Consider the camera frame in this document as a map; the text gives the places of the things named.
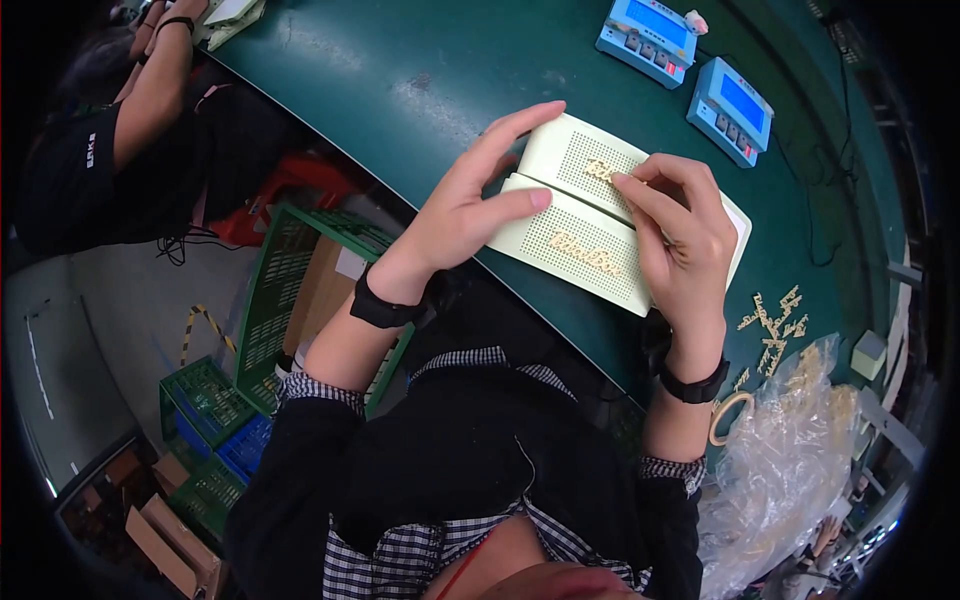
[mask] plaid shirt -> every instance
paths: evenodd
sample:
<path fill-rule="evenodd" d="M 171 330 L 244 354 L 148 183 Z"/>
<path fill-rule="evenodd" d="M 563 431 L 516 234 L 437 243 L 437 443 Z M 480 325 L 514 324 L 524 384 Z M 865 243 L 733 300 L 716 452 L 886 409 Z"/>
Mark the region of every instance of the plaid shirt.
<path fill-rule="evenodd" d="M 430 360 L 410 380 L 413 381 L 427 370 L 449 366 L 511 367 L 500 347 L 461 350 Z M 561 379 L 547 367 L 527 365 L 516 369 L 576 400 Z M 301 372 L 292 373 L 283 380 L 277 392 L 278 410 L 287 400 L 301 397 L 340 400 L 361 418 L 364 416 L 363 394 L 334 388 Z M 706 457 L 693 463 L 671 463 L 652 457 L 641 457 L 639 460 L 641 478 L 683 479 L 687 497 L 700 487 L 705 472 Z M 450 520 L 443 525 L 411 523 L 391 528 L 380 538 L 372 557 L 357 552 L 344 542 L 337 535 L 336 523 L 333 515 L 330 515 L 324 560 L 324 598 L 420 598 L 441 570 L 477 547 L 496 525 L 514 515 L 530 518 L 536 527 L 540 544 L 552 561 L 604 566 L 616 573 L 631 589 L 639 593 L 646 590 L 650 568 L 635 571 L 623 561 L 604 559 L 580 536 L 534 506 L 525 492 L 499 515 Z"/>

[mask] loose gold logo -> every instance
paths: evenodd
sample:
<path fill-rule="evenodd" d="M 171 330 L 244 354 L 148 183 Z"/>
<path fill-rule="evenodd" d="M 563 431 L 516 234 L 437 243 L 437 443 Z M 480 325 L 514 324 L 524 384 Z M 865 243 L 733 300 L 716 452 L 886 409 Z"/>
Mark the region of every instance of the loose gold logo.
<path fill-rule="evenodd" d="M 567 233 L 562 229 L 554 229 L 553 231 L 553 238 L 548 244 L 550 248 L 559 250 L 568 256 L 572 256 L 581 262 L 585 262 L 589 266 L 595 267 L 606 274 L 614 277 L 620 276 L 620 267 L 617 267 L 610 261 L 612 252 L 604 248 L 594 248 L 593 250 L 588 251 L 584 248 L 581 248 L 577 238 L 570 233 Z"/>
<path fill-rule="evenodd" d="M 587 161 L 587 168 L 584 169 L 584 173 L 599 180 L 610 182 L 611 175 L 615 170 L 603 158 L 591 158 Z"/>

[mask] red plastic stool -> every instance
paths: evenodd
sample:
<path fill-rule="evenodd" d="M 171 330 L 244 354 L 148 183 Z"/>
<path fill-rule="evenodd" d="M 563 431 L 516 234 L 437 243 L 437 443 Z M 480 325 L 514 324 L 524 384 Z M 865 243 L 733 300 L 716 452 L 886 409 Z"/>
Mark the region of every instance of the red plastic stool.
<path fill-rule="evenodd" d="M 262 246 L 270 229 L 277 192 L 285 187 L 310 187 L 320 190 L 316 199 L 301 208 L 334 208 L 350 194 L 360 190 L 321 156 L 302 153 L 287 155 L 245 206 L 209 225 L 220 239 L 234 246 Z"/>

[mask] small figurine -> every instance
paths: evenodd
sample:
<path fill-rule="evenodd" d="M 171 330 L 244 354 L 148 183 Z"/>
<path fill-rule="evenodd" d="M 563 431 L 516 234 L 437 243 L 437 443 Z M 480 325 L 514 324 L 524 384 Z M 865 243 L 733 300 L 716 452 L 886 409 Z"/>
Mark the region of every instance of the small figurine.
<path fill-rule="evenodd" d="M 709 31 L 707 22 L 696 11 L 690 11 L 684 15 L 684 24 L 686 25 L 686 28 L 695 36 L 702 36 Z"/>

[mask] green workbench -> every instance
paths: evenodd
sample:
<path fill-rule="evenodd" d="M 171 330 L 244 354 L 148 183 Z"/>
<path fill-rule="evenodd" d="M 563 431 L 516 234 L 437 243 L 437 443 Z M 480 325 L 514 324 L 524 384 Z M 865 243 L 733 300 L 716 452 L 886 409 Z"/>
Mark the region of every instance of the green workbench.
<path fill-rule="evenodd" d="M 829 172 L 814 181 L 818 184 L 809 188 L 811 248 L 804 189 L 773 138 L 757 167 L 742 170 L 684 120 L 698 66 L 687 73 L 684 85 L 668 91 L 594 50 L 609 4 L 271 0 L 259 22 L 212 56 L 414 207 L 422 206 L 454 159 L 491 121 L 553 99 L 567 100 L 571 114 L 646 152 L 706 162 L 720 187 L 754 223 L 727 294 L 726 353 L 732 367 L 725 392 L 762 353 L 759 325 L 735 329 L 740 318 L 752 312 L 755 292 L 763 294 L 776 315 L 777 300 L 800 285 L 804 299 L 799 314 L 809 314 L 807 335 L 791 341 L 787 353 L 833 331 L 853 341 L 868 327 L 886 335 L 892 306 L 883 268 L 897 247 L 902 254 L 902 223 L 889 232 L 880 224 L 869 178 L 861 177 L 856 205 L 844 198 L 841 182 L 828 181 Z M 791 19 L 779 16 L 763 0 L 734 3 L 782 52 L 795 79 L 800 78 L 813 97 L 811 112 L 798 100 L 796 84 L 784 79 L 768 49 L 758 45 L 729 4 L 697 3 L 710 26 L 700 46 L 712 54 L 734 56 L 734 66 L 775 108 L 774 132 L 790 164 L 801 177 L 813 179 L 818 168 L 825 171 L 823 160 L 818 164 L 814 159 L 823 148 L 838 151 L 846 133 L 842 102 L 833 91 L 839 75 L 824 75 L 804 49 L 814 44 L 821 57 L 826 56 L 832 49 L 829 38 L 810 15 L 806 18 L 813 27 L 801 39 L 788 27 Z M 680 13 L 693 8 L 689 2 L 670 5 Z M 706 58 L 698 61 L 703 64 Z M 866 106 L 860 96 L 855 100 L 858 108 Z M 857 123 L 859 128 L 865 121 Z M 852 148 L 857 141 L 855 135 Z M 841 240 L 829 266 L 812 265 L 812 254 L 824 261 Z M 637 390 L 641 318 L 490 249 L 477 258 L 611 379 L 628 393 Z M 849 342 L 845 352 L 849 358 Z M 760 379 L 754 369 L 745 389 L 752 390 Z"/>

